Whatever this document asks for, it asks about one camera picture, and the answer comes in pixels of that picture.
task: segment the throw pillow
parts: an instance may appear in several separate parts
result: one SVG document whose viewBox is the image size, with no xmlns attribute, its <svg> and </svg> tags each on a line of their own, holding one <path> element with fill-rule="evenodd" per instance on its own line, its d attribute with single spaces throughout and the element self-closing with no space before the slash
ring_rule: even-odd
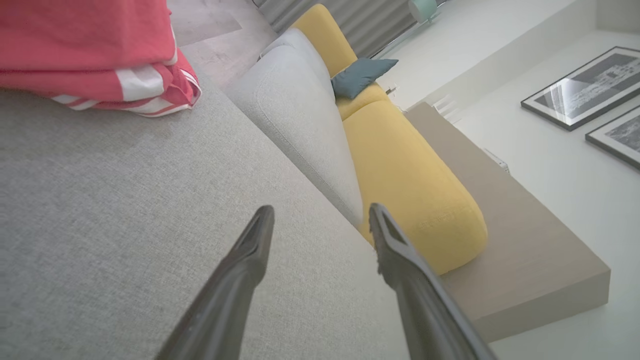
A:
<svg viewBox="0 0 640 360">
<path fill-rule="evenodd" d="M 376 79 L 389 71 L 398 61 L 392 59 L 357 59 L 348 68 L 331 79 L 336 96 L 355 99 L 356 96 Z"/>
</svg>

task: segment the black and white photo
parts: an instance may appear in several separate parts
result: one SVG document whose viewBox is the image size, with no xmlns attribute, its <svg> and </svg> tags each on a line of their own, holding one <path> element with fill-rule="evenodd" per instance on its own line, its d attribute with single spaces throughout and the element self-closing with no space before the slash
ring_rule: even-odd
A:
<svg viewBox="0 0 640 360">
<path fill-rule="evenodd" d="M 586 139 L 640 170 L 640 106 L 588 133 Z"/>
<path fill-rule="evenodd" d="M 640 94 L 640 51 L 614 47 L 520 104 L 566 130 Z"/>
</svg>

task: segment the gray curtain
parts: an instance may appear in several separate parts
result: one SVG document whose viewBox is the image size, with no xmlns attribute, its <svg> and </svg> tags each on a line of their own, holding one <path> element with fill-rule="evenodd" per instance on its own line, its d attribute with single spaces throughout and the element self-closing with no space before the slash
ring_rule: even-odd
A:
<svg viewBox="0 0 640 360">
<path fill-rule="evenodd" d="M 329 9 L 359 58 L 368 58 L 415 24 L 407 0 L 253 0 L 271 27 L 283 33 L 316 3 Z"/>
</svg>

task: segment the striped towel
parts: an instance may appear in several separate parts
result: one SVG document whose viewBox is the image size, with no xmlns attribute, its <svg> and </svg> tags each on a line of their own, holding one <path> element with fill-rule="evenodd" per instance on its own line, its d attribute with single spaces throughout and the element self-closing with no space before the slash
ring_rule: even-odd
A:
<svg viewBox="0 0 640 360">
<path fill-rule="evenodd" d="M 0 87 L 159 117 L 200 96 L 164 0 L 2 1 Z"/>
</svg>

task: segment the yellow sofa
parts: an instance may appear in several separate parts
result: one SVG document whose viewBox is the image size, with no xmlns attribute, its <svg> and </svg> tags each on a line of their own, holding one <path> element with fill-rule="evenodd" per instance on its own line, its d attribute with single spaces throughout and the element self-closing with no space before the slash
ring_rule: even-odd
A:
<svg viewBox="0 0 640 360">
<path fill-rule="evenodd" d="M 321 4 L 292 27 L 311 41 L 331 77 L 357 59 Z M 380 202 L 439 274 L 475 258 L 487 238 L 480 209 L 384 90 L 372 84 L 353 100 L 338 98 L 336 105 L 362 194 L 362 236 L 373 245 L 368 210 L 372 202 Z"/>
</svg>

